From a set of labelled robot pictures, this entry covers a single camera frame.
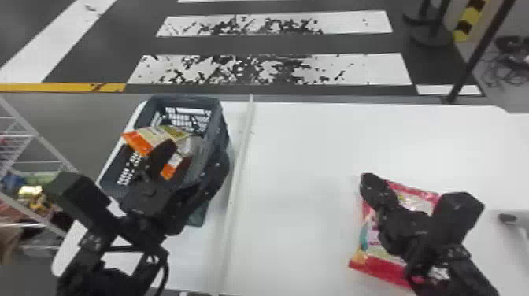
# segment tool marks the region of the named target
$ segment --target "black cable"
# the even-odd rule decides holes
[[[503,54],[497,51],[489,52],[488,55],[495,54],[492,58],[483,58],[486,69],[481,74],[480,79],[488,87],[501,87],[501,83],[512,86],[520,86],[529,82],[529,71],[514,70],[501,62],[509,58],[510,54]]]
[[[158,289],[156,290],[156,293],[154,296],[160,296],[161,292],[165,289],[165,284],[167,283],[167,278],[169,277],[169,265],[167,264],[167,258],[165,258],[163,263],[163,276],[161,277],[160,286],[158,286]]]

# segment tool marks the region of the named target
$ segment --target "chip bag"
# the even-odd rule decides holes
[[[428,215],[434,210],[440,195],[423,191],[386,180],[390,188],[395,191],[402,206],[415,211],[423,211]],[[357,192],[362,199],[362,229],[360,231],[360,245],[357,252],[349,261],[349,267],[376,276],[387,282],[403,287],[409,287],[404,279],[405,262],[398,256],[389,255],[380,244],[379,231],[375,222],[375,211]]]
[[[190,145],[188,144],[191,142],[190,135],[180,128],[171,125],[160,125],[139,128],[134,131],[125,132],[121,136],[141,157],[148,155],[157,145],[160,145],[165,140],[171,139],[176,144],[177,152],[172,155],[160,173],[164,179],[171,179],[178,169],[187,167],[191,162],[191,153],[179,153],[181,146]]]

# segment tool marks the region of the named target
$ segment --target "stanchion post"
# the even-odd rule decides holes
[[[475,66],[478,64],[478,61],[481,60],[481,57],[485,53],[485,50],[487,49],[490,42],[498,32],[498,29],[500,28],[501,24],[503,24],[503,21],[509,14],[509,11],[511,10],[512,6],[514,6],[515,2],[516,0],[503,0],[503,3],[498,9],[498,12],[494,15],[494,18],[490,22],[490,25],[485,31],[485,34],[483,34],[483,37],[481,38],[481,40],[479,40],[478,46],[475,48],[474,52],[472,53],[472,56],[468,59],[468,62],[464,67],[464,71],[461,74],[461,77],[453,85],[452,90],[448,94],[448,96],[441,98],[442,102],[447,104],[453,104],[456,101],[457,95],[461,91],[461,88],[463,88],[464,84],[467,82],[468,77],[472,74],[472,71],[474,71]]]
[[[435,11],[431,0],[405,0],[402,16],[410,24],[431,24],[435,20]]]
[[[452,44],[453,34],[446,30],[443,21],[446,10],[452,0],[442,0],[437,16],[429,27],[417,27],[412,30],[412,41],[420,46],[439,48]]]

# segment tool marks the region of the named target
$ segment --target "yellow black striped pole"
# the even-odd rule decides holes
[[[489,0],[470,0],[464,9],[463,16],[457,22],[453,37],[456,42],[467,41],[472,28],[478,24],[483,8]]]

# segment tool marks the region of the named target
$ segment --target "white stripe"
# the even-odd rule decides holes
[[[383,10],[167,17],[158,37],[391,33]]]
[[[445,85],[416,85],[417,93],[424,95],[449,94],[452,90],[450,84]],[[459,91],[460,95],[482,95],[477,85],[464,85]]]
[[[0,83],[41,83],[115,1],[73,2],[0,68]]]
[[[146,55],[128,83],[412,84],[401,54]]]
[[[202,2],[252,2],[252,1],[282,1],[282,0],[178,0],[178,3],[202,3]]]

